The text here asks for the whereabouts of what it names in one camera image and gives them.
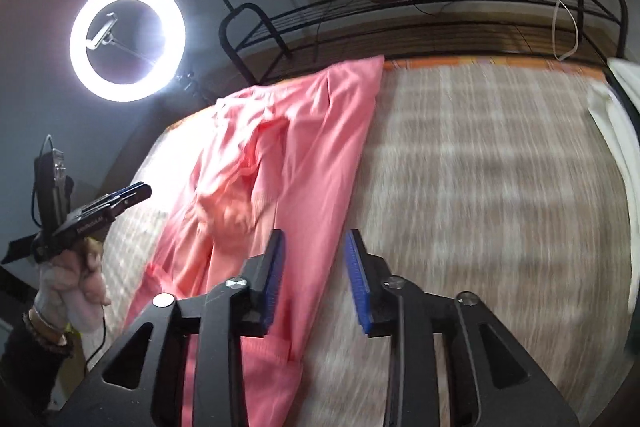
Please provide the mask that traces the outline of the left hand in white glove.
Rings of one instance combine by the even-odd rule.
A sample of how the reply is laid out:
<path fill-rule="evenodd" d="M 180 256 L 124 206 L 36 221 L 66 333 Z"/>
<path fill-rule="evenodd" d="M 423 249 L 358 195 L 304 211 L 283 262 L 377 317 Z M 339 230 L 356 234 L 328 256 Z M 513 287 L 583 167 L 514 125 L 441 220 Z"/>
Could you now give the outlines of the left hand in white glove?
<path fill-rule="evenodd" d="M 70 325 L 81 334 L 97 331 L 103 308 L 111 304 L 102 273 L 103 245 L 86 237 L 40 263 L 35 314 L 50 329 L 62 333 Z"/>

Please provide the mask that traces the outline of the left forearm dark sleeve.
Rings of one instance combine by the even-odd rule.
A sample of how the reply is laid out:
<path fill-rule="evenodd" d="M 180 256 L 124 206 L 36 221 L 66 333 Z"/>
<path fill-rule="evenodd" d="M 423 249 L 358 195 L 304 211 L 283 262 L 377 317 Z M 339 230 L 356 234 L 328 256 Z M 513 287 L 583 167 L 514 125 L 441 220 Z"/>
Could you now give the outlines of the left forearm dark sleeve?
<path fill-rule="evenodd" d="M 1 425 L 47 426 L 58 372 L 73 340 L 41 321 L 34 308 L 12 329 L 1 355 Z"/>

